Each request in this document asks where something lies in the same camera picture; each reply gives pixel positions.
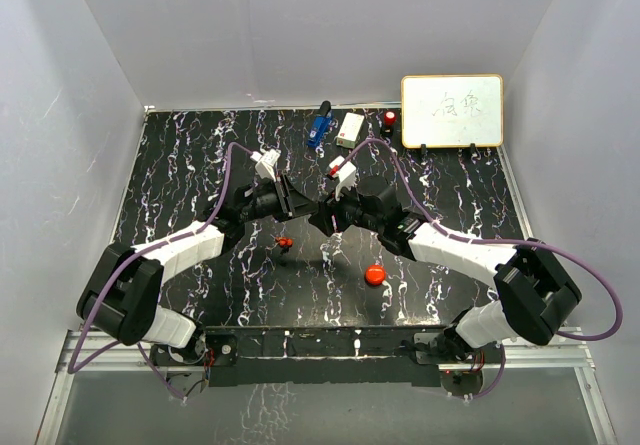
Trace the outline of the black earbud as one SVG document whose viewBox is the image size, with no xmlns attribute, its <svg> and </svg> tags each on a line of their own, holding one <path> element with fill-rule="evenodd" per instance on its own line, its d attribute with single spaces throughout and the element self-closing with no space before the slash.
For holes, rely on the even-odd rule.
<svg viewBox="0 0 640 445">
<path fill-rule="evenodd" d="M 279 251 L 280 253 L 277 259 L 277 263 L 280 266 L 285 266 L 288 263 L 287 254 L 289 253 L 289 248 L 288 247 L 280 248 Z"/>
</svg>

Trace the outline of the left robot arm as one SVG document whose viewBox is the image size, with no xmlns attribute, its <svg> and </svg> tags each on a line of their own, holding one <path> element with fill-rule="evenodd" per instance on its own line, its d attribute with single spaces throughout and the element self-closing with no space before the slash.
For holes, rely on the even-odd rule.
<svg viewBox="0 0 640 445">
<path fill-rule="evenodd" d="M 296 190 L 284 175 L 235 190 L 222 205 L 211 204 L 189 226 L 148 244 L 110 244 L 81 294 L 77 315 L 123 345 L 141 341 L 171 347 L 194 364 L 207 341 L 196 323 L 159 305 L 161 286 L 183 271 L 235 247 L 246 224 L 271 217 L 278 222 L 311 215 L 318 204 Z"/>
</svg>

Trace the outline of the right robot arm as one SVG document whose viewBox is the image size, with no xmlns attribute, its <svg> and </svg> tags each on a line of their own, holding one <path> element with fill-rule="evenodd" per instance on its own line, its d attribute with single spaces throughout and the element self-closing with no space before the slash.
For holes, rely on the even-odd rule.
<svg viewBox="0 0 640 445">
<path fill-rule="evenodd" d="M 327 236 L 351 226 L 369 230 L 396 256 L 444 266 L 494 289 L 496 301 L 461 312 L 437 341 L 460 362 L 506 339 L 548 344 L 582 299 L 561 263 L 535 241 L 513 246 L 453 240 L 448 230 L 402 207 L 382 177 L 331 192 L 309 222 Z"/>
</svg>

